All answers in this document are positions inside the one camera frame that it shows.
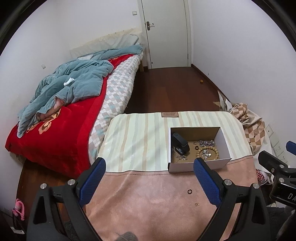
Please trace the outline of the striped pillow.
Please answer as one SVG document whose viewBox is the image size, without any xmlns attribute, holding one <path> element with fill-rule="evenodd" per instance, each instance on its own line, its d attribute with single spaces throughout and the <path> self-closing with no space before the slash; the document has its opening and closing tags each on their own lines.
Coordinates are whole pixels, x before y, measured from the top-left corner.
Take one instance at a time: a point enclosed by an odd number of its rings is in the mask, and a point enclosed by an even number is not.
<svg viewBox="0 0 296 241">
<path fill-rule="evenodd" d="M 139 28 L 132 28 L 99 37 L 79 47 L 73 48 L 70 50 L 70 55 L 72 58 L 78 58 L 100 51 L 122 49 L 141 43 L 142 30 Z"/>
</svg>

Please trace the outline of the teal blue quilt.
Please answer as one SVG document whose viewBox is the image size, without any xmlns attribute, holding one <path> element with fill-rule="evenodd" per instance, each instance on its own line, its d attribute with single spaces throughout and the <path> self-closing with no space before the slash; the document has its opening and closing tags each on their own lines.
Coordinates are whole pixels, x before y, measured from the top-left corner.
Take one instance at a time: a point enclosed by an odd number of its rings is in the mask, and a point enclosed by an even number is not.
<svg viewBox="0 0 296 241">
<path fill-rule="evenodd" d="M 43 78 L 31 101 L 18 113 L 17 137 L 21 138 L 33 125 L 41 121 L 41 115 L 62 105 L 72 104 L 101 94 L 103 79 L 115 69 L 111 59 L 127 54 L 139 55 L 140 44 L 121 49 L 99 51 L 90 59 L 75 59 L 58 66 Z"/>
</svg>

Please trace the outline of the checkered bed sheet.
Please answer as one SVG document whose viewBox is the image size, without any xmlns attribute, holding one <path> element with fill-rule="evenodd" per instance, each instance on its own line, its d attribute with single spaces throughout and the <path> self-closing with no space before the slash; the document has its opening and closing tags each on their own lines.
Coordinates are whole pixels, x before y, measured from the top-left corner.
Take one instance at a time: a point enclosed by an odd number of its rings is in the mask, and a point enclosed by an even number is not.
<svg viewBox="0 0 296 241">
<path fill-rule="evenodd" d="M 140 53 L 128 57 L 113 70 L 107 79 L 106 96 L 89 136 L 88 154 L 91 164 L 97 158 L 111 120 L 125 111 L 143 55 Z"/>
</svg>

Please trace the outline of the white door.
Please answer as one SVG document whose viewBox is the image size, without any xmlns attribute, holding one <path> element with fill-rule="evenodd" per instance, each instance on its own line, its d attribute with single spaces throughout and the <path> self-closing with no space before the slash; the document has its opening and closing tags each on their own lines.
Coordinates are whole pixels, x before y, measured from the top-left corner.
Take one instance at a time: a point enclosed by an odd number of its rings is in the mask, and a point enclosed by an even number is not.
<svg viewBox="0 0 296 241">
<path fill-rule="evenodd" d="M 138 1 L 149 69 L 191 65 L 189 2 Z"/>
</svg>

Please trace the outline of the red bed blanket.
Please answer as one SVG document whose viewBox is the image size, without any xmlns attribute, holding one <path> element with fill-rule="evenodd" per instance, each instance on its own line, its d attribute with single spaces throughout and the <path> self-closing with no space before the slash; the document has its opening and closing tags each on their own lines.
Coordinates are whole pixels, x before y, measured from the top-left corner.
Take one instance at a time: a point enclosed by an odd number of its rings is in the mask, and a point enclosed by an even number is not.
<svg viewBox="0 0 296 241">
<path fill-rule="evenodd" d="M 111 59 L 115 68 L 132 54 Z M 90 132 L 106 96 L 107 78 L 101 95 L 63 106 L 48 119 L 31 127 L 21 138 L 14 126 L 5 148 L 16 156 L 70 178 L 77 178 L 92 164 L 89 161 Z"/>
</svg>

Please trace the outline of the white cardboard box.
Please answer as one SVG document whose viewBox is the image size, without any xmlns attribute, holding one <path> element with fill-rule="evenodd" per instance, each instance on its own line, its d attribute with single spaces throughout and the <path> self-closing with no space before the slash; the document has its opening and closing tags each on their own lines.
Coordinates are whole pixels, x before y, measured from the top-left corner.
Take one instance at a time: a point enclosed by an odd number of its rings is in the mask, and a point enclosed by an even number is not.
<svg viewBox="0 0 296 241">
<path fill-rule="evenodd" d="M 189 144 L 190 151 L 179 155 L 171 145 L 171 134 L 179 133 Z M 196 158 L 201 158 L 211 169 L 221 169 L 230 162 L 230 152 L 222 128 L 215 127 L 177 127 L 169 130 L 170 173 L 192 172 Z"/>
</svg>

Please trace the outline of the checkered beige cloth pile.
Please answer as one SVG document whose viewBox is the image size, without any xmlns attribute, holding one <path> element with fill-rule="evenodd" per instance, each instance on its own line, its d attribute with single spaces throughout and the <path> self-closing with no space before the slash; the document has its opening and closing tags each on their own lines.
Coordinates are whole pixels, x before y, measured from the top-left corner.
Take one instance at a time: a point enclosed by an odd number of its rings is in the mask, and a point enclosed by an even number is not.
<svg viewBox="0 0 296 241">
<path fill-rule="evenodd" d="M 243 126 L 252 154 L 259 153 L 266 136 L 265 122 L 262 117 L 251 111 L 246 103 L 232 103 L 218 91 L 219 101 L 214 102 L 221 111 L 232 114 Z"/>
</svg>

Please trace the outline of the white power strip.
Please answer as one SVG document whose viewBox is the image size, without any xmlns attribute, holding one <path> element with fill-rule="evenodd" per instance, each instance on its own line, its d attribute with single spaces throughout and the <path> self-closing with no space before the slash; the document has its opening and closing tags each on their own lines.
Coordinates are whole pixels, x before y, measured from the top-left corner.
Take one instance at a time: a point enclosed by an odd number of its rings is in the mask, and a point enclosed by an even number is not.
<svg viewBox="0 0 296 241">
<path fill-rule="evenodd" d="M 288 163 L 287 158 L 285 157 L 285 149 L 284 147 L 281 145 L 280 143 L 280 139 L 278 138 L 277 134 L 275 133 L 275 131 L 272 129 L 271 125 L 268 124 L 265 127 L 265 131 L 268 135 L 273 153 L 275 154 L 275 156 L 280 159 L 281 161 L 283 161 L 284 163 Z"/>
</svg>

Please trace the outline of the pink slipper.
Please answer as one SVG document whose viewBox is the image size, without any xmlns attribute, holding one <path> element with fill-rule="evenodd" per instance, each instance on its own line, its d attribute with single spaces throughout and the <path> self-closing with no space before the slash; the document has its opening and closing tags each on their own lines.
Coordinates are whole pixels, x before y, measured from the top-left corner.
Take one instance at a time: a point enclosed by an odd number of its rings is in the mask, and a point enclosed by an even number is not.
<svg viewBox="0 0 296 241">
<path fill-rule="evenodd" d="M 20 217 L 21 221 L 25 220 L 25 206 L 20 199 L 16 199 L 15 207 L 12 209 L 12 214 L 15 217 Z"/>
</svg>

